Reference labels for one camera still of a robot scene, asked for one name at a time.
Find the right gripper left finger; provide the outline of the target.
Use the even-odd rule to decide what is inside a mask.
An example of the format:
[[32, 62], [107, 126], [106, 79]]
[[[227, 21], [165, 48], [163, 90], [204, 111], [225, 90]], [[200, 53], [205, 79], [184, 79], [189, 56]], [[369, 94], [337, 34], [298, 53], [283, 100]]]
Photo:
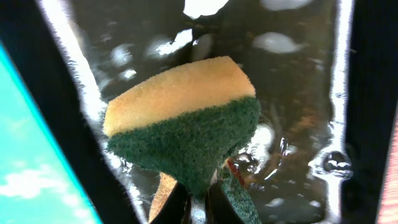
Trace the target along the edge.
[[191, 224], [191, 196], [186, 188], [177, 183], [159, 214], [150, 224]]

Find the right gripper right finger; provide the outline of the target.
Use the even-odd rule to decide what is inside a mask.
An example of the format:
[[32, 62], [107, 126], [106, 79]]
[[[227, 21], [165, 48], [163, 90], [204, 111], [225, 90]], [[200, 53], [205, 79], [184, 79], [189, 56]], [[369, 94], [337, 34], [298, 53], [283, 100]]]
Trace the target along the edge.
[[218, 182], [206, 193], [205, 210], [207, 224], [243, 224]]

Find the yellow green sponge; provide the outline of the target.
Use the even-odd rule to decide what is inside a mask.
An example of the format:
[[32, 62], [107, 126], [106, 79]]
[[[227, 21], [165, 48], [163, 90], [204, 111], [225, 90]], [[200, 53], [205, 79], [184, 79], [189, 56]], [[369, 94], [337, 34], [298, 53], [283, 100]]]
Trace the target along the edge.
[[111, 152], [160, 174], [150, 222], [178, 184], [204, 207], [219, 183], [239, 219], [259, 223], [233, 157], [254, 136], [260, 112], [248, 76], [222, 56], [171, 68], [120, 94], [108, 104], [103, 131]]

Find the teal plastic tray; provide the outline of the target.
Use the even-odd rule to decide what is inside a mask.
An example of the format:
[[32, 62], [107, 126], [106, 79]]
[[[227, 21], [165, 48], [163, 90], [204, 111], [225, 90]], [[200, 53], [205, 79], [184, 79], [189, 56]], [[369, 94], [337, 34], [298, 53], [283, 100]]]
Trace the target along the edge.
[[1, 224], [97, 224], [77, 180], [1, 48]]

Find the black water tray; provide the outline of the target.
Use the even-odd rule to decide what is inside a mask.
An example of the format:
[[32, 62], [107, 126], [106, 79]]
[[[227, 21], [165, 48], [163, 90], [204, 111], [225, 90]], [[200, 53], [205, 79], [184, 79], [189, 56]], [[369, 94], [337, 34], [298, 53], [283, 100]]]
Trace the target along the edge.
[[261, 222], [397, 222], [396, 1], [2, 1], [2, 47], [100, 223], [151, 223], [160, 183], [108, 150], [108, 102], [224, 55], [262, 106], [234, 158]]

